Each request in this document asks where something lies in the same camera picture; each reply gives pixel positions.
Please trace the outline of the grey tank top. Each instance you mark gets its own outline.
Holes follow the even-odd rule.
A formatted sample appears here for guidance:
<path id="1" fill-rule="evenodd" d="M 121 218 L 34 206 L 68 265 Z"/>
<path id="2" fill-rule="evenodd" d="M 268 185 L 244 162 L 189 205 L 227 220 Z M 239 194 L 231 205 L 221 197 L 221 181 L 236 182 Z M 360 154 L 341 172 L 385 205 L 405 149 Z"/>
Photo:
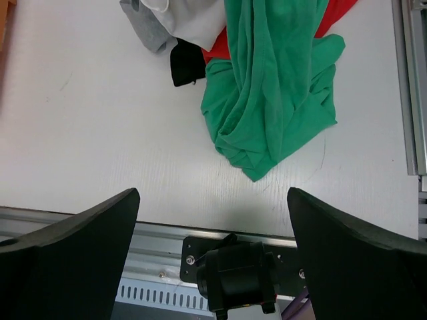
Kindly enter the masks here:
<path id="1" fill-rule="evenodd" d="M 165 51 L 168 45 L 177 45 L 177 39 L 168 33 L 153 12 L 141 1 L 121 0 L 119 4 L 147 50 L 158 54 Z"/>

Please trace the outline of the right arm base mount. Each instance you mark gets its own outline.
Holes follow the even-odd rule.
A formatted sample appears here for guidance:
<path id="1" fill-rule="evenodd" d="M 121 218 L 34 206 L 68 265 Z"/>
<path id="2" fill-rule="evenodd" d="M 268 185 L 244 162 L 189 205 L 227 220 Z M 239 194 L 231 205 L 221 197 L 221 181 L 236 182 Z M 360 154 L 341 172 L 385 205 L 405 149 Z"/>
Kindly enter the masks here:
<path id="1" fill-rule="evenodd" d="M 187 236 L 180 279 L 197 285 L 216 319 L 251 306 L 273 315 L 279 296 L 297 297 L 306 286 L 295 240 L 247 233 Z"/>

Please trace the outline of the red tank top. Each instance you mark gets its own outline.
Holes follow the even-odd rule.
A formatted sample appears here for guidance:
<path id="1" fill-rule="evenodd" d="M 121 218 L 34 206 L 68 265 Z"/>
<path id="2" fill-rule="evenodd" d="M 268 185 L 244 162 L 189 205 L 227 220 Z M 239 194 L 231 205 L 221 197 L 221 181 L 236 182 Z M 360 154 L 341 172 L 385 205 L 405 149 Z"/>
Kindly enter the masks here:
<path id="1" fill-rule="evenodd" d="M 314 37 L 316 39 L 323 37 L 330 27 L 339 21 L 357 2 L 357 0 L 329 0 Z M 202 49 L 201 52 L 205 64 L 208 64 L 212 59 L 230 59 L 226 28 L 218 35 L 210 51 Z"/>

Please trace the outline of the black tank top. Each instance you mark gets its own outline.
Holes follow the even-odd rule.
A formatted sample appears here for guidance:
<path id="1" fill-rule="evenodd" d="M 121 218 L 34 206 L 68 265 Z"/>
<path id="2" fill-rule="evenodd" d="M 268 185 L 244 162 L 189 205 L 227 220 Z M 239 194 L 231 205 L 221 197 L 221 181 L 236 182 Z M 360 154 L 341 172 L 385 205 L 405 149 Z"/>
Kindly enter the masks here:
<path id="1" fill-rule="evenodd" d="M 205 78 L 205 61 L 201 48 L 183 39 L 170 53 L 171 78 L 175 87 L 195 83 Z"/>

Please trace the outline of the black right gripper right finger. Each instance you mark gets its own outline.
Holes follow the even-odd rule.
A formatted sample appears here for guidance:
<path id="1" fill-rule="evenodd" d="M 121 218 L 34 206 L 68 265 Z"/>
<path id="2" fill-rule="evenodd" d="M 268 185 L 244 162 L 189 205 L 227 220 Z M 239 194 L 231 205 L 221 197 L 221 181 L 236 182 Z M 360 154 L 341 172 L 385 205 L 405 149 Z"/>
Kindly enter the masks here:
<path id="1" fill-rule="evenodd" d="M 288 208 L 316 319 L 425 319 L 426 244 L 292 187 Z"/>

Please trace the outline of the white tank top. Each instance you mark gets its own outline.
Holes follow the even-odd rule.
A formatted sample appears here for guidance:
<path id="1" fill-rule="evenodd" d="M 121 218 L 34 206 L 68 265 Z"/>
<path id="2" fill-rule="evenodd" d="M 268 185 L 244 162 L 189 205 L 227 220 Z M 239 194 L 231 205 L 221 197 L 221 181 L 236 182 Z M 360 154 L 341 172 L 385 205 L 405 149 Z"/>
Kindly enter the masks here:
<path id="1" fill-rule="evenodd" d="M 223 1 L 146 0 L 141 2 L 170 35 L 210 51 L 226 26 Z"/>

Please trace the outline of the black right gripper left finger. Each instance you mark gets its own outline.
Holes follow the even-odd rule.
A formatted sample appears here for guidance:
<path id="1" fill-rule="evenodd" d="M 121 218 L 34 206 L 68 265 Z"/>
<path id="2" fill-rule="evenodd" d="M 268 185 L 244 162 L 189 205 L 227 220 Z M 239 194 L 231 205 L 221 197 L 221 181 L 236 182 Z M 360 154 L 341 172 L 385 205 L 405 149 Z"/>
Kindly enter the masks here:
<path id="1" fill-rule="evenodd" d="M 2 319 L 109 319 L 131 243 L 135 188 L 1 242 Z"/>

